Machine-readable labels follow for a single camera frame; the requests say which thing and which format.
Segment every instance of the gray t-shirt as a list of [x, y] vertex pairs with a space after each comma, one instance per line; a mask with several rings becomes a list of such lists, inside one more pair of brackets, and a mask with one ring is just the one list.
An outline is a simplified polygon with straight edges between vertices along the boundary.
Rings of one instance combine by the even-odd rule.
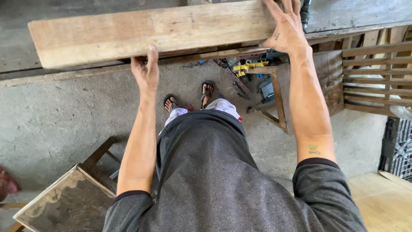
[[225, 112], [174, 119], [158, 138], [156, 168], [156, 199], [120, 194], [103, 231], [366, 231], [337, 164], [300, 162], [292, 196], [258, 170], [241, 123]]

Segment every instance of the shirt sleeve cuff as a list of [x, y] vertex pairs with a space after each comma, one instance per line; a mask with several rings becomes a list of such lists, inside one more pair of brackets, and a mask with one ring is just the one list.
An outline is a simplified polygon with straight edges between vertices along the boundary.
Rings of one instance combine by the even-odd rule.
[[131, 196], [131, 195], [147, 195], [148, 197], [152, 198], [152, 196], [151, 196], [148, 192], [146, 192], [146, 191], [143, 191], [143, 190], [131, 190], [131, 191], [123, 192], [123, 193], [121, 193], [119, 196], [117, 196], [117, 197], [115, 198], [115, 201], [112, 203], [112, 205], [113, 205], [114, 203], [116, 203], [118, 200], [122, 199], [123, 197], [125, 197], [125, 196]]
[[300, 168], [300, 167], [302, 167], [303, 165], [306, 165], [306, 164], [325, 164], [325, 165], [332, 166], [332, 167], [337, 168], [337, 169], [340, 170], [339, 166], [335, 162], [333, 162], [332, 160], [325, 159], [325, 158], [319, 158], [319, 157], [308, 158], [308, 159], [304, 159], [304, 160], [300, 161], [297, 164], [296, 169], [298, 169], [298, 168]]

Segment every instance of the yellow clamp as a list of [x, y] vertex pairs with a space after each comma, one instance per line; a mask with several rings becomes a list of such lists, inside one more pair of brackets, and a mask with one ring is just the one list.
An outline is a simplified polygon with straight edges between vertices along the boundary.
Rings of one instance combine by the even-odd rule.
[[267, 66], [268, 64], [269, 64], [269, 61], [252, 63], [252, 64], [249, 64], [248, 62], [246, 62], [244, 65], [234, 66], [233, 70], [234, 71], [241, 70], [241, 69], [249, 70], [249, 69], [253, 69], [256, 67], [264, 67], [264, 66]]
[[244, 71], [239, 71], [238, 73], [236, 73], [237, 78], [246, 75], [246, 73]]

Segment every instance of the flip-flop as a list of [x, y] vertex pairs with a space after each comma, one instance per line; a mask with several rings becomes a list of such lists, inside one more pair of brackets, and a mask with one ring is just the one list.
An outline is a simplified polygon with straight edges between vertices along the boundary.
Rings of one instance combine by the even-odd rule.
[[[164, 97], [164, 99], [163, 99], [163, 107], [166, 106], [167, 100], [169, 100], [171, 97], [173, 97], [174, 99], [176, 99], [175, 96], [173, 96], [172, 94], [168, 94], [168, 95], [166, 95], [166, 96]], [[170, 100], [170, 101], [172, 102], [172, 107], [170, 107], [170, 112], [172, 112], [172, 111], [173, 111], [174, 109], [176, 109], [176, 108], [182, 108], [178, 103], [173, 102], [172, 100]]]
[[[215, 88], [215, 85], [212, 83], [212, 81], [206, 80], [206, 81], [204, 81], [204, 82], [202, 83], [202, 86], [201, 86], [201, 88], [200, 88], [200, 93], [203, 92], [203, 85], [204, 85], [204, 84], [207, 84], [207, 85], [212, 86], [213, 89]], [[206, 91], [205, 91], [205, 93], [202, 94], [202, 99], [201, 99], [202, 109], [203, 109], [203, 100], [205, 99], [206, 96], [209, 96], [209, 94], [210, 94], [210, 93], [209, 93], [209, 88], [206, 88]]]

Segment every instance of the wrist tattoo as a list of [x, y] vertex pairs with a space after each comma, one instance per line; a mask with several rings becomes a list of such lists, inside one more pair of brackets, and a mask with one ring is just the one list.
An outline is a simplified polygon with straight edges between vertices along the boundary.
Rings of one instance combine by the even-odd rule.
[[309, 149], [309, 154], [321, 154], [320, 152], [316, 151], [316, 148], [318, 148], [318, 145], [306, 145], [306, 147]]

